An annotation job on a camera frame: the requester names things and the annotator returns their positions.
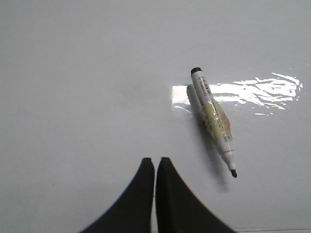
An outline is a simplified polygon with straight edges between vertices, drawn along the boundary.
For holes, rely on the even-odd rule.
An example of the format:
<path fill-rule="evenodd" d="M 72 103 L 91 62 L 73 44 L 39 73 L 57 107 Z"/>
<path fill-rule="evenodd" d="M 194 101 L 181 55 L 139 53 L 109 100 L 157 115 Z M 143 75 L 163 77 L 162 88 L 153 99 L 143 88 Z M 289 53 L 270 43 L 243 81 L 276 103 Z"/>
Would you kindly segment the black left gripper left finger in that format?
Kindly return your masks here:
<path fill-rule="evenodd" d="M 143 158 L 133 179 L 97 220 L 83 233 L 150 233 L 155 168 L 151 158 Z"/>

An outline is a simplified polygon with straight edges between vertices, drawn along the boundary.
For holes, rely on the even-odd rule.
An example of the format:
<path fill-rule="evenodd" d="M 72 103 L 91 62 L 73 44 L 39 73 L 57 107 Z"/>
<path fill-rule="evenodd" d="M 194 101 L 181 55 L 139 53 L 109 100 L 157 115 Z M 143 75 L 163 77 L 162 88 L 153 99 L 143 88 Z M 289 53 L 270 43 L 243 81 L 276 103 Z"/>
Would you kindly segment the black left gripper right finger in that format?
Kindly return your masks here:
<path fill-rule="evenodd" d="M 234 232 L 198 200 L 168 157 L 158 166 L 155 208 L 159 233 Z"/>

